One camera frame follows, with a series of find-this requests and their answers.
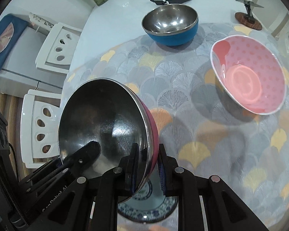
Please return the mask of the white chair lower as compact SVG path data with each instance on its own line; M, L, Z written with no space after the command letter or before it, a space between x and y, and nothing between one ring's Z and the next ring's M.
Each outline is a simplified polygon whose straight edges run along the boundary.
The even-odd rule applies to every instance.
M58 124L61 95L30 89L23 98L20 124L22 162L39 168L59 155Z

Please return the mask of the white patterned tissue box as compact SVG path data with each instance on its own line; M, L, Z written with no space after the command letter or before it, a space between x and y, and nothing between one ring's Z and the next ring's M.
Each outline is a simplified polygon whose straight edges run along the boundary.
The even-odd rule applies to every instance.
M33 13L29 13L29 20L32 25L36 25L38 28L43 28L47 31L50 31L52 27L54 26L53 23L46 21L42 17Z

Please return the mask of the blue white patterned plate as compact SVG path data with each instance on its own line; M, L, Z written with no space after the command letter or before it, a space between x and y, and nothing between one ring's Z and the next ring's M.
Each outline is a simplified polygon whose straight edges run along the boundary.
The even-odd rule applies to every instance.
M173 213L177 197L166 197L159 177L151 177L129 200L118 205L118 213L136 223L156 223Z

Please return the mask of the blue steel bowl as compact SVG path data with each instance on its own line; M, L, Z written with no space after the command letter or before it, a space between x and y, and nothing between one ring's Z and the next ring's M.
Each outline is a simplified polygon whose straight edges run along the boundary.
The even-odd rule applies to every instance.
M146 14L141 25L156 43L179 46L195 37L199 16L196 10L187 5L163 5Z

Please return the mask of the pink polka dot bowl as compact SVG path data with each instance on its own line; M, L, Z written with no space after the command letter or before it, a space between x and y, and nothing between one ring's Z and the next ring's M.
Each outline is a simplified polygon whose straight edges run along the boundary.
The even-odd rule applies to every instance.
M231 99L247 111L270 115L285 101L287 84L280 61L260 41L231 35L215 42L210 61Z

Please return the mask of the white chair upper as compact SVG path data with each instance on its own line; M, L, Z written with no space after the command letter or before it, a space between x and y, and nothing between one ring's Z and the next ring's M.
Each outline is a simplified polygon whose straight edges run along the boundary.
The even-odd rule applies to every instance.
M63 23L55 24L38 52L36 67L53 73L69 73L81 33L82 29Z

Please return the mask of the black stand on wooden base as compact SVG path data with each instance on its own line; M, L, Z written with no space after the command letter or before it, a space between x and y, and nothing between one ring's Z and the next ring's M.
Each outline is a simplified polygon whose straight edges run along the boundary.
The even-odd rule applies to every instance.
M263 26L257 19L254 18L252 14L252 7L258 7L258 8L264 8L264 7L254 3L253 1L247 1L247 0L235 0L235 1L243 3L246 9L246 13L243 13L243 12L235 13L236 20L240 24L248 28L261 31L263 29Z

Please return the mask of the magenta steel bowl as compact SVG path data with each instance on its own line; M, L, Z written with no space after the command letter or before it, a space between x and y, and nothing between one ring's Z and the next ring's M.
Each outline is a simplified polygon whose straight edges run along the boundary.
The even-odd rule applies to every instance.
M118 167L133 147L136 168L127 184L136 194L158 159L159 137L152 114L130 88L113 79L95 78L78 87L59 121L62 162L80 164L86 178L96 178Z

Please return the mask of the grey fan pattern placemat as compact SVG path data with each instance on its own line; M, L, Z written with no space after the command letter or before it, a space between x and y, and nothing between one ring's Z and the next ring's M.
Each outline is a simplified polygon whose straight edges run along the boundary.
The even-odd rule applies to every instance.
M191 43L156 44L147 35L90 57L82 55L64 82L62 103L84 82L106 77L133 90L150 109L168 155L197 176L220 176L270 230L289 230L289 66L286 101L260 116L237 105L210 63L212 45L248 35L277 54L266 31L202 23Z

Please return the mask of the black device with round holes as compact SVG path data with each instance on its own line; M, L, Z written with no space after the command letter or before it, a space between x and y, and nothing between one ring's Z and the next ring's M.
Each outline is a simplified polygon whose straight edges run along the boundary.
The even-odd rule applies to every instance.
M7 121L0 112L0 217L3 230L16 230L11 222L15 208L9 190L17 183L17 177L10 161L6 126Z

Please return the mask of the blue cushion with pink fan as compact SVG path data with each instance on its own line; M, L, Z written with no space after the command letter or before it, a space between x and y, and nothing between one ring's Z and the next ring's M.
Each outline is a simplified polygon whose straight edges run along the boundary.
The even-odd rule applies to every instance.
M12 14L4 16L0 21L0 71L7 56L17 43L29 23Z

